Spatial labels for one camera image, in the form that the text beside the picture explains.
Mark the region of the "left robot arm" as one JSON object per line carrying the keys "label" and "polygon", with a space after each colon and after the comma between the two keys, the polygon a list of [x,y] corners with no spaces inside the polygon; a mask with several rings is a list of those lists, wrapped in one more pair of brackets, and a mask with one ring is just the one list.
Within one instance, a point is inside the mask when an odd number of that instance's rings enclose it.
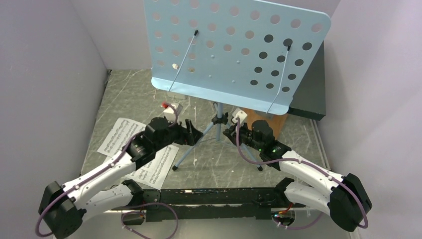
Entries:
{"label": "left robot arm", "polygon": [[189,119],[182,124],[170,122],[165,117],[153,118],[109,161],[64,184],[57,181],[48,184],[38,209],[36,235],[65,239],[83,222],[104,211],[119,207],[139,208],[143,190],[135,181],[126,180],[109,190],[105,187],[153,161],[161,149],[173,143],[194,146],[203,135]]}

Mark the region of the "light blue music stand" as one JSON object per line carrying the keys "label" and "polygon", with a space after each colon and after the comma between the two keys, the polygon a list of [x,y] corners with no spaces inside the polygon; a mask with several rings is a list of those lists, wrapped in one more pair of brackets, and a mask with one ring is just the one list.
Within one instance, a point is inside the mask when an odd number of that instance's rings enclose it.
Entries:
{"label": "light blue music stand", "polygon": [[273,115],[331,27],[325,12],[263,0],[146,0],[144,12],[155,88]]}

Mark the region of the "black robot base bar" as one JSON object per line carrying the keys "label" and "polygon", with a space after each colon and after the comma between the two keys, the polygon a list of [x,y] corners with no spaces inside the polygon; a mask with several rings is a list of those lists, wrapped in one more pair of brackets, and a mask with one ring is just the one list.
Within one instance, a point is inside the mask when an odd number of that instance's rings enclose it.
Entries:
{"label": "black robot base bar", "polygon": [[286,197],[273,187],[208,188],[208,189],[145,189],[142,199],[120,206],[120,210],[141,209],[147,222],[180,220],[255,218],[269,220],[272,214],[290,206]]}

